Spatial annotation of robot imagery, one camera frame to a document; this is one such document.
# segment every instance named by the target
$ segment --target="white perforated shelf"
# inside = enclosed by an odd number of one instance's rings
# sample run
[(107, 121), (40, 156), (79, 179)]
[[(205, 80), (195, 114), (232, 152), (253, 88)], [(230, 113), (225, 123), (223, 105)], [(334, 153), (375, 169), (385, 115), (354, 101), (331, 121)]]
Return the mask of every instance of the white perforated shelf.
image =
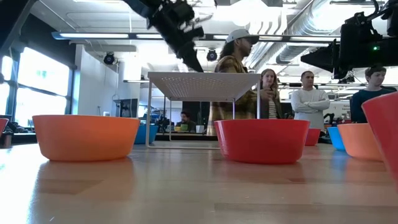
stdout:
[(232, 102), (257, 84), (261, 74), (149, 72), (148, 78), (172, 101)]

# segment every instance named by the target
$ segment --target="blue bowl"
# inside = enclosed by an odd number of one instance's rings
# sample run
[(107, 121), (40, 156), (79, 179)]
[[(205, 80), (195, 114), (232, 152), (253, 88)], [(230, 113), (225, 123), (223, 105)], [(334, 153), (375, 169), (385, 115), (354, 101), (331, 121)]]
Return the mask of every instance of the blue bowl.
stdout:
[(328, 128), (328, 132), (330, 135), (331, 143), (334, 148), (337, 150), (345, 151), (346, 148), (344, 147), (343, 140), (340, 136), (340, 132), (338, 131), (337, 127), (330, 127)]
[[(145, 144), (145, 138), (147, 136), (146, 128), (147, 128), (146, 125), (139, 126), (134, 144)], [(157, 129), (158, 129), (157, 125), (150, 126), (150, 128), (149, 128), (149, 144), (155, 141)]]

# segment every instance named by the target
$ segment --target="ductwork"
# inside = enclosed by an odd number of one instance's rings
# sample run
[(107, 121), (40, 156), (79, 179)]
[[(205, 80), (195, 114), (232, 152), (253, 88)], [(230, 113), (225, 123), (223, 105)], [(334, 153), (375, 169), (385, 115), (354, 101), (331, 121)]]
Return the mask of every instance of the ductwork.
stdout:
[[(327, 6), (330, 5), (331, 0), (314, 0), (309, 7), (303, 12), (303, 14), (297, 19), (284, 32), (284, 35), (329, 35), (337, 27), (325, 26), (327, 29), (319, 27), (315, 21), (315, 14), (322, 14), (322, 11), (330, 10)], [(268, 62), (275, 54), (278, 54), (275, 62), (280, 64), (290, 63), (296, 56), (307, 50), (307, 46), (288, 46), (285, 43), (275, 43), (264, 55), (263, 59), (255, 66), (261, 66)]]

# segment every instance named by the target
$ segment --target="white cap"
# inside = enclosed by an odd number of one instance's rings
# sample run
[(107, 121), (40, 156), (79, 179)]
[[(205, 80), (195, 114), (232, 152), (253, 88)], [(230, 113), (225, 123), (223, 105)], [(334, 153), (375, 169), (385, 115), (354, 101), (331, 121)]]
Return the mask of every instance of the white cap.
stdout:
[(256, 44), (257, 42), (259, 42), (260, 37), (258, 35), (251, 35), (246, 29), (237, 29), (232, 31), (232, 33), (228, 35), (228, 37), (226, 38), (226, 42), (230, 43), (240, 38), (247, 38), (252, 44)]

